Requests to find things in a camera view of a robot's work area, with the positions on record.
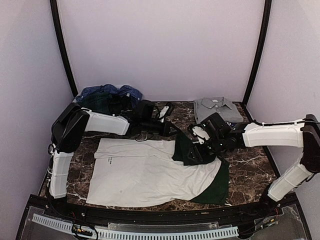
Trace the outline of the white and green raglan shirt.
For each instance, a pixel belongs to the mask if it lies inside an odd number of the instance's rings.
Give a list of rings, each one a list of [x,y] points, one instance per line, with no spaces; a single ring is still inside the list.
[[[229,164],[215,156],[206,164],[187,157],[193,142],[102,138],[86,202],[106,207],[145,208],[172,200],[224,205],[229,195]]]

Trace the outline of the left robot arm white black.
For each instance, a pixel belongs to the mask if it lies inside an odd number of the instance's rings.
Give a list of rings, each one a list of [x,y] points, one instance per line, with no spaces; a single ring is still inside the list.
[[[155,103],[148,100],[142,100],[134,109],[119,114],[94,111],[75,102],[67,106],[51,127],[51,143],[48,146],[51,159],[48,166],[47,194],[55,199],[50,208],[58,217],[67,218],[71,213],[70,206],[61,198],[67,195],[70,163],[84,133],[134,136],[146,132],[162,137],[176,135],[179,129],[166,120],[174,107],[169,104],[157,114],[153,114],[156,108]]]

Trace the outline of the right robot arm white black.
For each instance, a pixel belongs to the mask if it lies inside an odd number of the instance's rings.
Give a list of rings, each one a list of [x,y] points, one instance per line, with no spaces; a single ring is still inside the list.
[[[255,205],[255,213],[266,217],[275,204],[301,183],[320,172],[320,123],[313,114],[291,122],[227,124],[214,113],[200,124],[190,125],[189,131],[199,142],[192,145],[187,157],[203,164],[209,156],[244,148],[289,146],[302,149],[301,157],[270,184]]]

